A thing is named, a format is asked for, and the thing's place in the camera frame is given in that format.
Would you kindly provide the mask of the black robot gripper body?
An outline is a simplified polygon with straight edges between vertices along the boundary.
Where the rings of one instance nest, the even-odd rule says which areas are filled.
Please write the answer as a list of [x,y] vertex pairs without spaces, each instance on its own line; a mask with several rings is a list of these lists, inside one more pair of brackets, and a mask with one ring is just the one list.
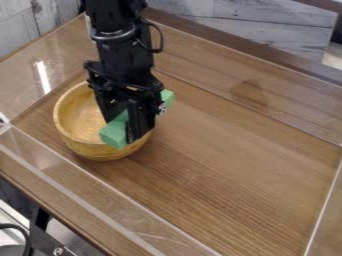
[[109,30],[93,26],[90,36],[97,45],[98,61],[89,61],[90,86],[99,100],[148,98],[160,100],[165,86],[153,75],[154,55],[150,24],[129,24]]

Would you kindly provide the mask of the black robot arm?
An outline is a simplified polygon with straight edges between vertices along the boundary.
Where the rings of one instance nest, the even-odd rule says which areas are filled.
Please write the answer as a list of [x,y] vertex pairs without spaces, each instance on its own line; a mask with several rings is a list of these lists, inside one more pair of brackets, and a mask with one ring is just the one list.
[[160,27],[143,17],[146,0],[83,0],[90,37],[99,59],[85,63],[90,88],[106,122],[123,113],[125,139],[139,140],[154,128],[162,112],[165,85],[153,74],[152,32]]

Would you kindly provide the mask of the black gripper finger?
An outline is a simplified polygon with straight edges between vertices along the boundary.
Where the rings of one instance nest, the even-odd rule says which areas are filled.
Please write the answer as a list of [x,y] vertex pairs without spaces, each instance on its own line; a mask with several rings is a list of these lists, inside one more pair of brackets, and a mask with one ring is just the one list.
[[127,108],[129,91],[123,88],[97,89],[95,99],[105,121],[110,123]]
[[160,94],[129,99],[129,121],[126,123],[129,143],[134,143],[156,128],[157,115],[162,112],[162,104],[164,100]]

